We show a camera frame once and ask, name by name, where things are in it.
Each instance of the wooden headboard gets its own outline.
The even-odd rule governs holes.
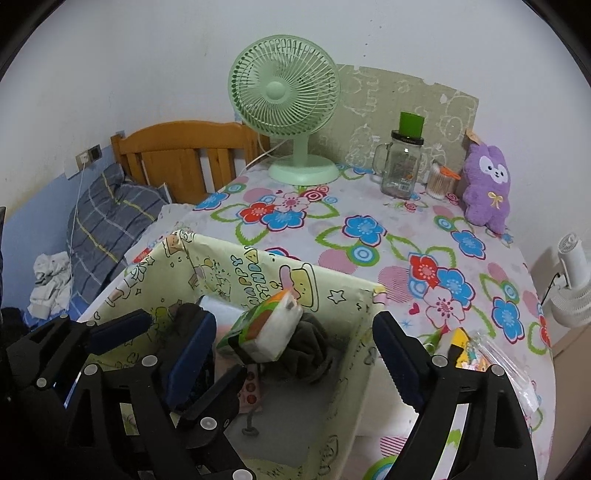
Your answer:
[[[261,137],[268,150],[269,139]],[[199,203],[208,195],[199,158],[207,149],[216,190],[236,178],[233,150],[244,150],[248,165],[262,153],[257,134],[239,123],[185,120],[152,125],[123,138],[111,137],[115,160],[141,185],[168,188],[175,202]]]

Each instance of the gray plaid blanket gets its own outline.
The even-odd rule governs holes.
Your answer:
[[[110,165],[72,210],[67,247],[72,240],[72,295],[89,304],[125,268],[124,254],[153,223],[166,202],[155,188],[126,181],[119,164]]]

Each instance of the jar handle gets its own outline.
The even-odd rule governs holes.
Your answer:
[[[384,170],[386,169],[386,162],[388,160],[388,151],[390,150],[389,143],[382,143],[375,147],[374,151],[374,162],[372,164],[372,168],[376,175],[383,175]]]

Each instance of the purple plush toy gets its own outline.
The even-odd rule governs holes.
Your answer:
[[[464,175],[468,183],[462,196],[466,202],[466,220],[474,225],[486,225],[499,235],[505,233],[511,179],[501,151],[487,147],[482,141],[472,143],[464,163]]]

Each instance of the black cable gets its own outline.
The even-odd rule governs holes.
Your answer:
[[[548,290],[546,290],[546,293],[544,295],[544,298],[542,299],[542,301],[540,302],[542,305],[544,304],[544,302],[546,301],[546,297],[548,296],[548,293],[550,293],[550,289],[552,288],[552,286],[554,285],[554,280],[556,280],[557,278],[560,278],[560,274],[559,273],[555,273],[554,277],[552,277],[552,280],[550,280],[550,285],[548,285]]]

